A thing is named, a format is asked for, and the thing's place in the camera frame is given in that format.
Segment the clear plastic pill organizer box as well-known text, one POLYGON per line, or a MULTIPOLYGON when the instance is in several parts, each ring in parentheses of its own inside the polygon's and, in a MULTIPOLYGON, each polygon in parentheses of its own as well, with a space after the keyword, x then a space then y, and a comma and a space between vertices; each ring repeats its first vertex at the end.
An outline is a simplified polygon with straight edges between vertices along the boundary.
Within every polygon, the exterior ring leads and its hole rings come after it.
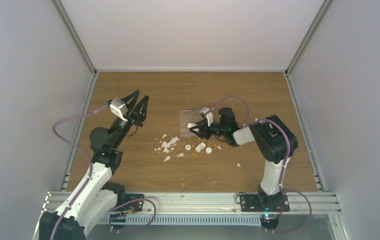
POLYGON ((202 120, 202 116, 200 114, 200 108, 192 108, 192 109, 184 109, 178 112, 179 116, 179 126, 180 126, 180 134, 183 138, 190 138, 196 136, 196 134, 192 133, 188 124, 194 124, 200 120, 202 120))

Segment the capped white pill bottle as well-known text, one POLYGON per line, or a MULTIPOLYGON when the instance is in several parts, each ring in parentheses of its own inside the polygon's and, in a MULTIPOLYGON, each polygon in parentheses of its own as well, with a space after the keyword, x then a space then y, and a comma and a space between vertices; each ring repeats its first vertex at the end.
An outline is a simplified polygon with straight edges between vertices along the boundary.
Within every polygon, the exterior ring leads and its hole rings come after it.
POLYGON ((195 123, 188 123, 188 124, 187 124, 187 128, 188 128, 188 129, 191 129, 191 128, 197 128, 197 124, 195 124, 195 123))

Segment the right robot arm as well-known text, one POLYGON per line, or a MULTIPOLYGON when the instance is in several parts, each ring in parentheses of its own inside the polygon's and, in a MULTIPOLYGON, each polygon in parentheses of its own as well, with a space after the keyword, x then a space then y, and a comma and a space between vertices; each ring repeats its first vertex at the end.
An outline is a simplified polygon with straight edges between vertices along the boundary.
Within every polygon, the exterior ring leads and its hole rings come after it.
POLYGON ((298 140, 277 115, 270 115, 244 127, 238 125, 235 114, 229 107, 219 110, 219 122, 214 121, 208 108, 201 110, 200 115, 202 120, 187 124, 190 132, 206 140, 213 135, 223 137, 232 147, 256 143, 265 159, 258 194, 263 197, 283 194, 286 166, 298 148, 298 140))

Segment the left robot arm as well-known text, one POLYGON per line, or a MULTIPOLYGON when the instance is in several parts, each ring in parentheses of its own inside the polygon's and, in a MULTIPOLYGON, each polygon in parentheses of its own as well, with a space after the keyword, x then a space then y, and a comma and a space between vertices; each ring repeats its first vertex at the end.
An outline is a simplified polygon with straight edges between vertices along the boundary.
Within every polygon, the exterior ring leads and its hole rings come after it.
POLYGON ((124 98, 109 100, 91 115, 110 109, 116 119, 109 128, 96 127, 89 136, 93 156, 89 168, 72 193, 53 212, 39 220, 41 240, 85 240, 99 220, 109 212, 117 216, 142 210, 144 195, 127 195, 124 186, 110 182, 119 168, 123 152, 119 145, 132 126, 142 127, 149 97, 138 100, 136 90, 124 98))

